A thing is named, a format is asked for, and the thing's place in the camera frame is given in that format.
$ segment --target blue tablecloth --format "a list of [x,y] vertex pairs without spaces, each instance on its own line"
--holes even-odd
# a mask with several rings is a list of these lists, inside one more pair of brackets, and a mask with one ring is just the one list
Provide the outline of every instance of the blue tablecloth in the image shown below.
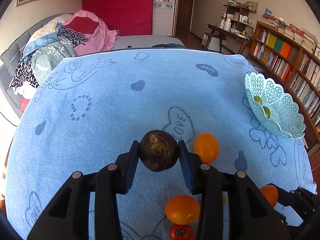
[[[12,141],[6,174],[8,220],[26,239],[72,172],[99,171],[154,129],[185,140],[190,151],[197,135],[210,132],[220,144],[212,163],[218,170],[243,170],[258,187],[272,182],[287,191],[302,186],[315,192],[301,140],[270,134],[253,115],[244,89],[244,76],[252,71],[240,55],[189,49],[122,50],[63,59],[28,104]],[[169,239],[171,222],[164,207],[180,194],[189,193],[179,162],[156,173],[139,161],[132,189],[117,196],[125,239]],[[290,207],[277,204],[276,209],[290,224],[301,222]],[[224,220],[227,237],[227,213]]]

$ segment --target desk leg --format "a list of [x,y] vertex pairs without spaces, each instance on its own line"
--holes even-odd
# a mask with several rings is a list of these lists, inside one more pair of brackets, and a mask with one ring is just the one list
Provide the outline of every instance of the desk leg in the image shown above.
[[207,40],[207,43],[205,44],[206,49],[208,49],[209,43],[210,43],[211,38],[213,37],[213,35],[214,35],[214,30],[212,30],[212,31],[210,32],[210,36],[209,36],[209,38],[208,38],[208,40]]
[[241,47],[240,47],[240,49],[239,49],[239,51],[238,51],[238,54],[241,55],[241,54],[243,53],[243,51],[244,51],[245,47],[247,46],[247,44],[248,44],[247,41],[244,41],[244,42],[242,43],[242,45],[241,45]]
[[219,33],[219,51],[222,53],[222,34]]

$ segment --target wooden door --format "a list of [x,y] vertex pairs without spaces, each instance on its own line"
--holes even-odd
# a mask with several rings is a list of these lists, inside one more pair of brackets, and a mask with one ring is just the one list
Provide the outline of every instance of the wooden door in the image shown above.
[[179,0],[176,34],[189,33],[192,8],[193,0]]

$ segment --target mangosteen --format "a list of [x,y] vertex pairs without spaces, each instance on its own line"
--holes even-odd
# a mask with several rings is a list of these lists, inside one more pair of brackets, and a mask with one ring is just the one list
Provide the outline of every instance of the mangosteen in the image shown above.
[[175,138],[165,131],[152,130],[142,138],[139,157],[151,171],[163,171],[175,165],[179,157]]

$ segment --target red board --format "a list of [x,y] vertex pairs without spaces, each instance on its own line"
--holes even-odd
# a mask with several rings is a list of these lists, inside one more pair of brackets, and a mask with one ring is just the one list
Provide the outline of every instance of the red board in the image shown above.
[[153,0],[82,0],[82,9],[93,12],[120,36],[151,35]]

